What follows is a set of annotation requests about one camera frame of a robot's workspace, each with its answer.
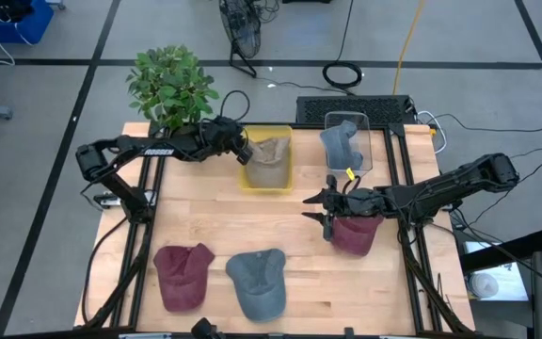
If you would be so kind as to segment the clear plastic bin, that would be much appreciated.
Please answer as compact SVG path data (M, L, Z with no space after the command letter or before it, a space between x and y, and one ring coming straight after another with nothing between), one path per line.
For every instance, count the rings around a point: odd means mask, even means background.
M342 121L351 121L357 128L357 133L350 138L350 143L354 151L360 152L363 156L363 163L359 170L353 170L356 175L364 175L373 168L373 155L370 137L370 124L366 115L353 111L333 111L325 115L325 129L340 125ZM330 169L336 173L345 173L345 170Z

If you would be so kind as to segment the grey-blue baseball cap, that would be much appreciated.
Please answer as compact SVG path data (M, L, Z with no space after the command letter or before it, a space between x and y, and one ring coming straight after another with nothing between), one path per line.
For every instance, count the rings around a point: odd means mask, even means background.
M287 302L285 264L285 254L279 249L243 252L227 262L226 273L248 320L270 322L283 314Z
M363 163L360 152L354 151L350 138L358 131L357 126L351 121L342 121L324 130L320 138L327 154L327 166L332 170L359 170Z

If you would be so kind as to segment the black aluminium table frame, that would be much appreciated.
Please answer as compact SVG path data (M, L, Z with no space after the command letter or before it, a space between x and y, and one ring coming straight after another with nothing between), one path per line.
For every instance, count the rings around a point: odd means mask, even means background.
M293 181L287 193L270 194L239 186L242 167L234 154L212 156L201 163L167 158L162 169L152 160L148 186L159 190L151 230L150 253L142 276L135 277L104 325L135 326L137 331L190 332L203 317L228 334L415 334L406 265L397 241L397 223L380 225L370 253L362 258L336 251L322 237L319 223L301 216L321 211L303 204L326 185L325 150L319 129L292 129ZM438 175L429 127L396 125L369 131L373 168L360 186L411 184ZM86 316L95 316L118 284L124 254L133 259L144 225L123 223L103 242L88 285ZM464 276L454 236L430 225L424 228L430 269L457 317L474 329ZM209 266L205 301L195 311L169 313L163 305L152 258L159 248L192 247L203 243L214 254ZM286 254L287 306L281 317L267 323L249 321L233 284L225 273L236 253L278 248Z

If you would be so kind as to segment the tan baseball cap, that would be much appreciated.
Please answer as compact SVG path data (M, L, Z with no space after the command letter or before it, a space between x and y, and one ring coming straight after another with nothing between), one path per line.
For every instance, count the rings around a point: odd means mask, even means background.
M270 137L252 141L252 156L245 166L249 185L254 188L286 188L290 178L290 139Z

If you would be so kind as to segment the white round container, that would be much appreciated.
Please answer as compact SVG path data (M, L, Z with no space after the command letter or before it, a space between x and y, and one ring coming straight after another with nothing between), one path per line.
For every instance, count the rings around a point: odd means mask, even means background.
M473 273L468 277L468 289L477 299L488 299L499 292L497 280L487 273Z

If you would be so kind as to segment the maroon baseball cap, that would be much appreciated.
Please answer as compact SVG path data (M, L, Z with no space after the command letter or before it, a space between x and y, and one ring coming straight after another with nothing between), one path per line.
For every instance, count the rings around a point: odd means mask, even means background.
M215 255L202 243L195 247L164 246L154 255L159 289L165 309L183 313L205 300L209 265Z
M373 245L383 217L343 217L332 221L331 244L338 250L366 256Z

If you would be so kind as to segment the black beam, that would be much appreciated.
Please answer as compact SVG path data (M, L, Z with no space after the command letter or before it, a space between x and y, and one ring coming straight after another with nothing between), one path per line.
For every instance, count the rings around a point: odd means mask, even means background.
M540 251L542 251L542 230L500 245L489 244L487 249L461 255L460 264L463 272L468 273L527 259Z

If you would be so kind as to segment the green potted plant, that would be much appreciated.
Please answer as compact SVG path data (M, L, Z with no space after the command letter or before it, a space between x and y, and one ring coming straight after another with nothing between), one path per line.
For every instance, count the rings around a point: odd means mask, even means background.
M157 127L176 130L213 113L219 98L196 55L183 45L150 49L136 55L126 77L130 107Z

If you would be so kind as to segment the black perforated computer case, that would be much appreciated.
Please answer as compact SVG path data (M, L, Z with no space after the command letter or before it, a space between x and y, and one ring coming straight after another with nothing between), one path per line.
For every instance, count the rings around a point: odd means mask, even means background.
M416 122L417 109L408 95L370 96L299 96L296 99L296 121L323 123L330 112L358 112L371 125Z

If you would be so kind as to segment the blue plastic crate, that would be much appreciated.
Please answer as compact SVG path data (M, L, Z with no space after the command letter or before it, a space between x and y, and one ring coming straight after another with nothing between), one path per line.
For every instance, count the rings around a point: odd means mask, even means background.
M20 1L33 10L16 23L0 21L1 43L38 43L54 16L54 11L45 0Z

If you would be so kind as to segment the black floor fan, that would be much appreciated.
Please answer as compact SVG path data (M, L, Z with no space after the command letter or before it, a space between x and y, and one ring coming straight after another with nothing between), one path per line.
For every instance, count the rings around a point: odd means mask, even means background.
M219 0L218 5L231 45L229 65L256 78L257 72L248 62L259 53L261 46L261 21L253 0Z

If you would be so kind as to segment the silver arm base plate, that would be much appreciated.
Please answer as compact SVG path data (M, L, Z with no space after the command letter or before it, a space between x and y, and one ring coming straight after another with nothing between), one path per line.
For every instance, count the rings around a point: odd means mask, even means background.
M103 209L108 209L113 206L120 206L120 199L109 191L94 195L93 200Z

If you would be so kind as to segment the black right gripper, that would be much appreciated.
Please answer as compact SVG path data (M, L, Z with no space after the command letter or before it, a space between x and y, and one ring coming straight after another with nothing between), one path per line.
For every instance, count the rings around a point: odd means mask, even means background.
M348 193L337 190L337 179L327 176L327 188L307 198L305 204L322 204L324 213L302 212L301 215L311 218L323 225L323 238L330 240L333 236L334 218L375 217L385 210L385 201L381 195L368 188L352 189Z

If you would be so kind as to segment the yellow plastic bin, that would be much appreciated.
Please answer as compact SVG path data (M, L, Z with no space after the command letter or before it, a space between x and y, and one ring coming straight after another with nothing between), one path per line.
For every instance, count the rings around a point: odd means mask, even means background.
M239 186L248 193L252 194L287 194L292 190L293 186L293 130L288 125L247 125L243 132L244 137L249 139L249 144L252 141L262 141L270 137L288 137L290 141L290 178L286 188L254 188L247 181L245 166L239 169L238 183Z

